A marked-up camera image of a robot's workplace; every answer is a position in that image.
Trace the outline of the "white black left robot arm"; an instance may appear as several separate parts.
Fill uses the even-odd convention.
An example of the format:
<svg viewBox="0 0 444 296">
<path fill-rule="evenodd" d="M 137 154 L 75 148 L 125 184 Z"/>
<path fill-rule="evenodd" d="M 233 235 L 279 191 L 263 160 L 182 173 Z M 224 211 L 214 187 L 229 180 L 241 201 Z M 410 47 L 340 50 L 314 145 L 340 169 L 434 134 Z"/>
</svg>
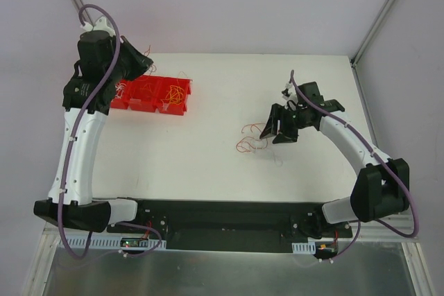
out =
<svg viewBox="0 0 444 296">
<path fill-rule="evenodd" d="M 58 169 L 48 197 L 35 202 L 33 213 L 52 225 L 87 232 L 103 232 L 119 222 L 141 232 L 147 217 L 137 203 L 95 200 L 92 173 L 117 84 L 139 78 L 153 61 L 126 38 L 102 30 L 83 33 L 77 47 L 79 59 L 63 89 L 65 132 Z"/>
</svg>

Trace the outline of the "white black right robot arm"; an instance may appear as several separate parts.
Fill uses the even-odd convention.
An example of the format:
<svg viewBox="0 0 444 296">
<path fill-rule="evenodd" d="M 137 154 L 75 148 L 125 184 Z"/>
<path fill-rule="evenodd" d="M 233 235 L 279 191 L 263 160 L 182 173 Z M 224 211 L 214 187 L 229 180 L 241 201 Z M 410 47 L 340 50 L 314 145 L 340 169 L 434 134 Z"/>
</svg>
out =
<svg viewBox="0 0 444 296">
<path fill-rule="evenodd" d="M 370 145 L 352 129 L 340 102 L 325 100 L 315 82 L 298 86 L 296 92 L 291 92 L 292 87 L 288 82 L 282 90 L 284 105 L 272 105 L 259 137 L 271 138 L 274 144 L 295 143 L 300 130 L 315 128 L 339 149 L 357 175 L 350 196 L 322 204 L 322 214 L 312 219 L 313 231 L 326 237 L 336 230 L 337 223 L 369 222 L 406 211 L 408 164 Z"/>
</svg>

